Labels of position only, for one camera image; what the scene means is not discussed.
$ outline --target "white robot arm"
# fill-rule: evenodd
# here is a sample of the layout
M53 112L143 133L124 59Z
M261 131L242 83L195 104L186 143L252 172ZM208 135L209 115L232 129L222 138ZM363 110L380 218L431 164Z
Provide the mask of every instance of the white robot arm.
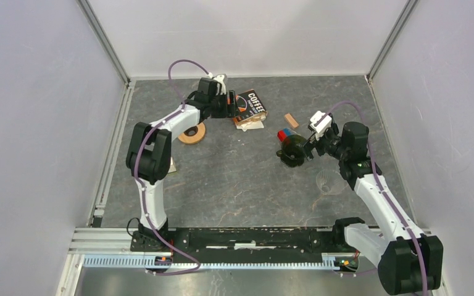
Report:
M335 243L364 254L377 267L380 281L391 295L420 290L422 276L429 289L437 289L443 245L436 236L426 236L417 227L389 190L382 171L367 155L368 127L348 122L339 136L331 114L322 112L312 116L308 127L313 134L301 147L306 157L312 159L315 149L319 156L328 154L338 159L341 176L368 206L382 232L382 237L377 236L360 218L339 219L333 226Z
M132 176L143 139L153 126L160 125L145 143L147 149L143 150L137 168L141 182L135 182L141 201L140 223L149 235L151 226L146 217L149 217L157 230L167 228L164 227L167 217L164 210L162 179L170 168L172 141L206 118L233 118L238 115L235 92L226 90L225 79L226 75L213 77L211 74L208 78L201 78L197 91L188 96L184 105L160 120L150 124L139 122L134 127L126 158Z

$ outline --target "white wall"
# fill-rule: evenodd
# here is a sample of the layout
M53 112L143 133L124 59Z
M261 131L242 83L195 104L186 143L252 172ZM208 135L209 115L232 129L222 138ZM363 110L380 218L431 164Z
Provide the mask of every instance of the white wall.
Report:
M406 2L89 1L132 77L366 74Z
M0 1L0 295L54 295L123 84L75 1Z
M375 77L418 220L444 244L453 295L474 295L474 1L419 1Z

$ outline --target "clear plastic cup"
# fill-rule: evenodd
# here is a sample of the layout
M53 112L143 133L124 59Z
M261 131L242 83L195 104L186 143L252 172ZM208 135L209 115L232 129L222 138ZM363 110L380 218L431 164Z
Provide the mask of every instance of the clear plastic cup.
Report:
M337 195L348 186L341 174L336 170L322 170L315 177L319 190L325 195Z

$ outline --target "wooden block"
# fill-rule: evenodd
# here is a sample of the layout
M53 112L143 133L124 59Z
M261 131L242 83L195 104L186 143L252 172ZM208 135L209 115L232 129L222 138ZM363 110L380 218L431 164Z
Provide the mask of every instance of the wooden block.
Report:
M168 170L169 173L173 173L177 171L177 168L175 167L175 162L173 161L173 157L170 157L170 169Z
M290 113L285 115L285 119L291 128L297 128L299 126L299 124L295 121L295 118L293 118Z

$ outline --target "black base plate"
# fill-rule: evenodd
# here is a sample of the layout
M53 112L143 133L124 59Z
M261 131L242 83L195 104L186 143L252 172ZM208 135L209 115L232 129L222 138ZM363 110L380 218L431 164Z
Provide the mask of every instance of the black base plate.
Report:
M201 263L319 263L321 253L355 252L350 246L335 242L331 228L170 228L168 241ZM239 249L239 244L253 244L271 249ZM130 250L158 252L168 250L160 242L133 233ZM191 260L175 253L175 263Z

